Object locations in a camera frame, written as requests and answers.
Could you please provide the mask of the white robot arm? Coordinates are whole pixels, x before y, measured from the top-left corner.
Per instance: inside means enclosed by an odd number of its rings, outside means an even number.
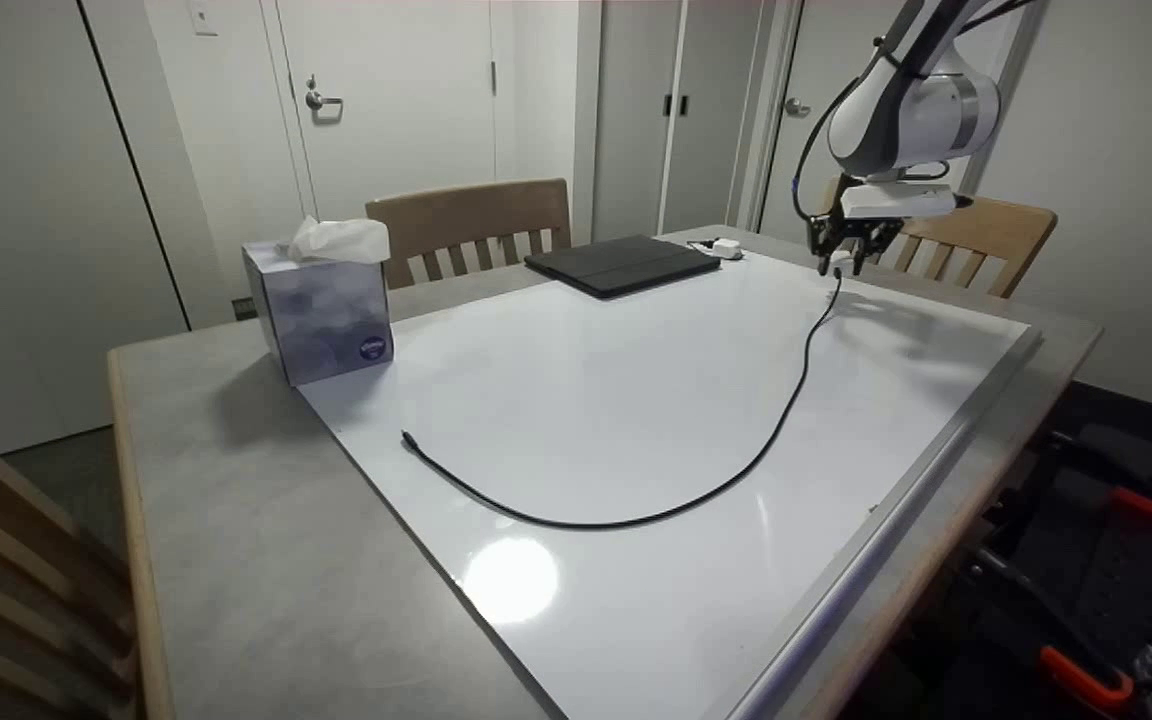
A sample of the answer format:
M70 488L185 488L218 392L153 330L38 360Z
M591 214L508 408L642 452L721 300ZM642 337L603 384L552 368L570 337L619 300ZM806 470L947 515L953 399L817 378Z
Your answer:
M838 96L830 151L841 169L823 218L808 221L817 270L841 278L880 258L914 221L940 221L961 197L927 166L977 156L1000 120L1000 86L958 40L1023 0L904 0L872 60Z

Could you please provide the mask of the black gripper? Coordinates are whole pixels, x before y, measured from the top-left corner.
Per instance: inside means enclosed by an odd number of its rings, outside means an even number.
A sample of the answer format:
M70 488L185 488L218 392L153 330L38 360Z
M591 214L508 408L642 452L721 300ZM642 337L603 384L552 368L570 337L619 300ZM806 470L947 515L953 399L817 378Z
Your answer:
M817 258L817 274L832 274L832 253L843 241L856 241L854 278L875 263L890 245L896 241L900 221L847 221L847 218L821 218L808 224L808 248Z

